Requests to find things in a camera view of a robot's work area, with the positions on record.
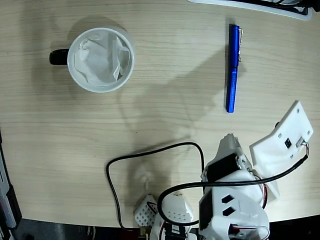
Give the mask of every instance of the white robot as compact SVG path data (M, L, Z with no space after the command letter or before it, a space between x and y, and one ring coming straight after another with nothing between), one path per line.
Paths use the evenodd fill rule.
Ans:
M233 134L226 135L216 157L204 168L202 183L197 183L198 187L205 187L199 201L199 236L203 240L267 240L269 219L264 207L280 197L277 182L272 178L284 177L308 158L312 134L301 103L295 101L274 130L249 147L253 166L238 139ZM295 161L303 148L307 154ZM262 184L239 184L268 178ZM225 184L210 186L219 182ZM180 190L187 188L186 184L181 184ZM184 197L174 193L177 187L166 190L158 203L148 195L134 212L140 226L152 226L150 240L197 239L187 224L194 220L193 212ZM140 213L145 214L145 221Z

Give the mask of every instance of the pen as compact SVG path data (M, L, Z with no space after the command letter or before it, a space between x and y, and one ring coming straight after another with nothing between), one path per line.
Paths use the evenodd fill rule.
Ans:
M237 25L232 25L229 34L229 70L226 95L226 111L228 113L235 111L241 37L242 29Z

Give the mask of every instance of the wooden table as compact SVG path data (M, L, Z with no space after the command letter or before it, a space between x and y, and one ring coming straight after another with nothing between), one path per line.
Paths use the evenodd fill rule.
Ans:
M234 114L224 109L231 23L244 30ZM126 29L136 44L131 78L106 94L83 90L48 61L101 26ZM208 162L228 133L249 157L295 99L314 128L310 158L278 181L281 200L266 211L270 221L320 214L320 14L302 21L187 0L5 0L0 33L0 127L24 218L118 226L108 161L188 140ZM181 147L115 163L111 176L132 227L138 199L198 181L200 158ZM197 214L201 189L184 194Z

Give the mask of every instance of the white tissue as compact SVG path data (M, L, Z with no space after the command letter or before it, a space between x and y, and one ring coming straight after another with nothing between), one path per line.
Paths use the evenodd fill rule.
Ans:
M130 51L112 33L94 34L84 39L74 54L74 66L93 86L115 83L128 69Z

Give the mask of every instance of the mug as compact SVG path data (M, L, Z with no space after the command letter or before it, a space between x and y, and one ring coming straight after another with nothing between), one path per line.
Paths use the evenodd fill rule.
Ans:
M107 31L116 35L124 42L130 51L129 65L122 76L116 82L106 86L95 86L88 83L86 77L75 68L75 53L83 40L96 34ZM135 65L135 45L130 35L120 27L96 27L81 33L71 44L69 49L54 50L49 55L49 62L52 65L67 65L69 73L73 80L83 89L93 93L109 93L124 85L131 76Z

